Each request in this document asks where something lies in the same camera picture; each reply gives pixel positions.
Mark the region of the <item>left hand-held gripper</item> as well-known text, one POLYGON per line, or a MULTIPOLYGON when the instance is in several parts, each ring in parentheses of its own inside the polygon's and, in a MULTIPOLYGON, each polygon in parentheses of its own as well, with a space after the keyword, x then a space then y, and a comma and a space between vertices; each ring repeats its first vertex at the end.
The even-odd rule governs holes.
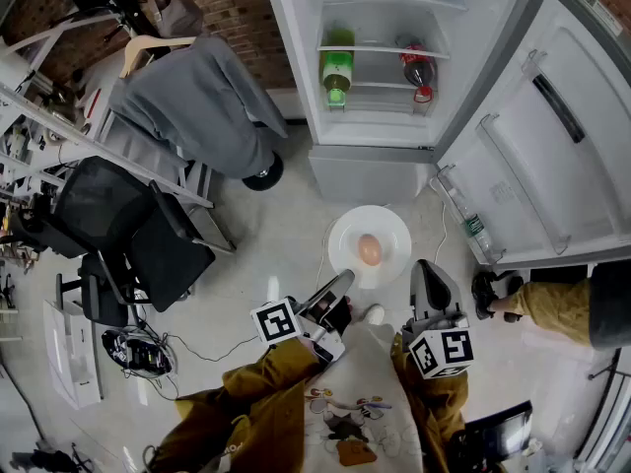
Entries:
POLYGON ((254 309, 250 316, 259 339, 266 347, 298 339, 321 361, 336 362, 346 350, 341 336, 352 321, 346 294, 354 280, 354 272, 345 269, 302 304, 301 311, 290 297, 254 309), (321 325, 312 316, 322 316, 321 325))

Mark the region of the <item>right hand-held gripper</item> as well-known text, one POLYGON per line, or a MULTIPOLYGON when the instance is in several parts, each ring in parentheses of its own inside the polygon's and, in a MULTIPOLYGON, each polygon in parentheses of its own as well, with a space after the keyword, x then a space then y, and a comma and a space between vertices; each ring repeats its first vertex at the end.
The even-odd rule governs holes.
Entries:
POLYGON ((402 328, 403 351, 411 355, 426 380, 466 372, 474 362, 469 321, 460 313, 457 282, 439 265, 417 260, 411 271, 413 319, 402 328), (435 312, 447 314, 431 317, 435 312))

